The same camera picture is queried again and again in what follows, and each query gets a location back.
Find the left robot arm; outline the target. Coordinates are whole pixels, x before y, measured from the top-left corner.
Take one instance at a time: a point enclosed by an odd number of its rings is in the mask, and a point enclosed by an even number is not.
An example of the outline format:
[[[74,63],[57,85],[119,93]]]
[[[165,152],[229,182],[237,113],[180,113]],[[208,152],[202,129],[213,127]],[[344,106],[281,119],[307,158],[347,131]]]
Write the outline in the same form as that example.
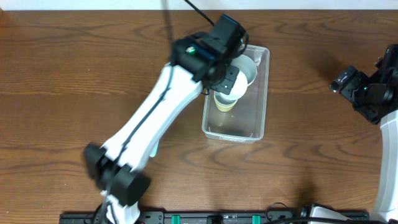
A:
[[[150,185],[143,173],[157,143],[181,111],[204,89],[230,93],[238,68],[231,62],[249,36],[199,32],[170,46],[169,62],[128,122],[102,146],[88,144],[83,157],[89,176],[103,193],[93,223],[135,223],[138,201]]]

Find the yellow plastic cup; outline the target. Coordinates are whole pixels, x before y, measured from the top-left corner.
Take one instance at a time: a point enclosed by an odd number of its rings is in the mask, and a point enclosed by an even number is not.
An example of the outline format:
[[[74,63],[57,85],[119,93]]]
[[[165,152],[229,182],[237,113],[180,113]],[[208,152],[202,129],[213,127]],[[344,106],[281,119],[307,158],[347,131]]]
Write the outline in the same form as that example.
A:
[[[224,112],[224,113],[229,112],[229,111],[234,107],[234,105],[235,105],[236,103],[237,103],[237,100],[234,100],[234,101],[232,101],[231,103],[224,104],[224,103],[218,101],[217,99],[215,99],[216,107],[217,107],[221,112]]]

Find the grey-blue plastic cup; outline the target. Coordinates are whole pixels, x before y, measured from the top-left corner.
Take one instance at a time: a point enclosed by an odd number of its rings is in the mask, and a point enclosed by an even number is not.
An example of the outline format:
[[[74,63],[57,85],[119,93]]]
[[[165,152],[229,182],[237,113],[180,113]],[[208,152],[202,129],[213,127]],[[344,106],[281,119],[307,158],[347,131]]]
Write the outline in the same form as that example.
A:
[[[223,95],[220,92],[217,92],[217,91],[214,92],[214,98],[218,104],[220,104],[221,106],[225,106],[225,107],[234,105],[237,102],[237,100],[226,99],[225,97],[223,97]]]

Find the grey plastic bowl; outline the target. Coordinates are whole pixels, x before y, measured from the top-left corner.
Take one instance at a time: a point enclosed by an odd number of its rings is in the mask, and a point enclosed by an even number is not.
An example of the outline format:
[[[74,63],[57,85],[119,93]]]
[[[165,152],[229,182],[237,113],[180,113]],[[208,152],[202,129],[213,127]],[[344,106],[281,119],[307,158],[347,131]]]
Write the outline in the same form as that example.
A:
[[[253,59],[247,55],[240,55],[231,62],[232,66],[239,68],[243,72],[250,86],[257,77],[257,67]]]

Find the white plastic cup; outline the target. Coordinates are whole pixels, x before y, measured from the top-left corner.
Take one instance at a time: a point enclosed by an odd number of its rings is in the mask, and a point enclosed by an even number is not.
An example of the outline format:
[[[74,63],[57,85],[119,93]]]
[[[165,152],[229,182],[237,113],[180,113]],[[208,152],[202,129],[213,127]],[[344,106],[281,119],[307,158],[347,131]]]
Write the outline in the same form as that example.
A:
[[[245,74],[239,71],[234,86],[232,87],[230,93],[228,95],[224,93],[219,93],[219,95],[225,100],[230,100],[230,101],[238,100],[245,94],[247,87],[248,87],[248,80]]]

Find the teal plastic spoon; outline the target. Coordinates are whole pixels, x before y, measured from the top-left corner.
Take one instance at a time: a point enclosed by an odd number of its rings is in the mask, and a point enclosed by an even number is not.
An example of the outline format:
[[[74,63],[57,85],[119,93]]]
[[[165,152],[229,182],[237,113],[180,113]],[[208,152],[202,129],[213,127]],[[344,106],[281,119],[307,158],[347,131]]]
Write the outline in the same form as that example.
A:
[[[156,154],[157,154],[158,148],[159,148],[159,141],[157,141],[157,142],[154,144],[154,147],[153,147],[153,149],[152,149],[152,151],[151,151],[151,153],[150,153],[149,156],[150,156],[150,157],[155,157]]]

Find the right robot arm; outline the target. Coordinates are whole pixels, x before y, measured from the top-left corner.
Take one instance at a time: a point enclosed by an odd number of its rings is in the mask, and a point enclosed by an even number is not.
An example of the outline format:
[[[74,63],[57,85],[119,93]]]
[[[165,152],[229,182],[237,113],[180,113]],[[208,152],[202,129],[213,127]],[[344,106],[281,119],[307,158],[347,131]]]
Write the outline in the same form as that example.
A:
[[[371,124],[380,125],[382,162],[376,203],[370,219],[397,220],[397,71],[379,69],[367,76],[353,66],[344,69],[330,85]]]

